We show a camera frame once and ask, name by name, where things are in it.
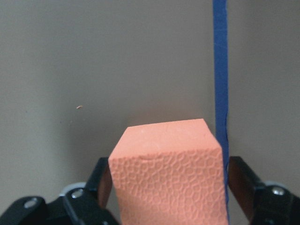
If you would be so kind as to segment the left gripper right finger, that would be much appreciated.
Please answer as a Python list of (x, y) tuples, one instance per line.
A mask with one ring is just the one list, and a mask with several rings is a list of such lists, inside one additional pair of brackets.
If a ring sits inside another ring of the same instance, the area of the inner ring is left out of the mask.
[(229, 158), (228, 185), (250, 225), (300, 223), (300, 198), (281, 184), (262, 181), (241, 157)]

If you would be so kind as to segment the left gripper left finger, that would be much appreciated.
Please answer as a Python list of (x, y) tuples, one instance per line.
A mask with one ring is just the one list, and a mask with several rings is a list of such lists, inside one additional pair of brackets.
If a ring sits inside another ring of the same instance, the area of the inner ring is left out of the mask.
[(85, 186), (74, 188), (63, 197), (72, 224), (116, 225), (116, 218), (106, 208), (112, 185), (108, 157), (101, 157)]

